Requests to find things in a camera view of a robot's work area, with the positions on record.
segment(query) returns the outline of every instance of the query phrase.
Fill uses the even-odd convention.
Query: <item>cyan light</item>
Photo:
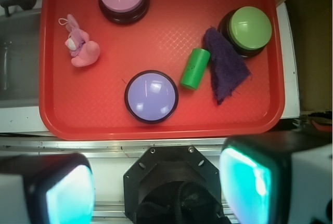
[[[50,224],[89,224],[95,203],[91,170],[79,165],[46,192]]]
[[[271,171],[233,147],[220,156],[222,191],[240,223],[266,224],[270,217]]]

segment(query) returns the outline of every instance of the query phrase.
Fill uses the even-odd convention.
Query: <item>pink stuffed bunny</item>
[[[90,65],[99,57],[99,45],[91,41],[89,34],[80,29],[73,15],[67,15],[66,29],[70,32],[65,45],[70,50],[72,64],[75,67]]]

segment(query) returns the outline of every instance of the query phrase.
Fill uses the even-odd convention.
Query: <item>screw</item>
[[[194,152],[194,148],[193,148],[192,146],[191,146],[191,147],[188,147],[187,151],[188,151],[189,153],[193,153],[193,152]]]

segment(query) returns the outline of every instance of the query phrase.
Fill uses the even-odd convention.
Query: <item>red tray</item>
[[[210,26],[231,10],[254,6],[273,25],[264,51],[245,62],[252,76],[217,106],[207,68],[200,87],[180,80],[193,48],[201,47]],[[76,68],[58,19],[72,14],[101,47],[98,61]],[[144,70],[159,70],[177,84],[174,114],[157,125],[138,122],[124,103],[126,84]],[[40,113],[46,127],[67,140],[125,140],[217,137],[269,130],[284,109],[284,78],[274,0],[150,0],[142,20],[109,22],[98,0],[43,0],[40,49]]]

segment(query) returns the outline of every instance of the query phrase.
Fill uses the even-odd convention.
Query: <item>dark purple towel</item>
[[[220,105],[250,75],[250,71],[243,58],[215,28],[206,31],[204,44],[211,55],[212,87]]]

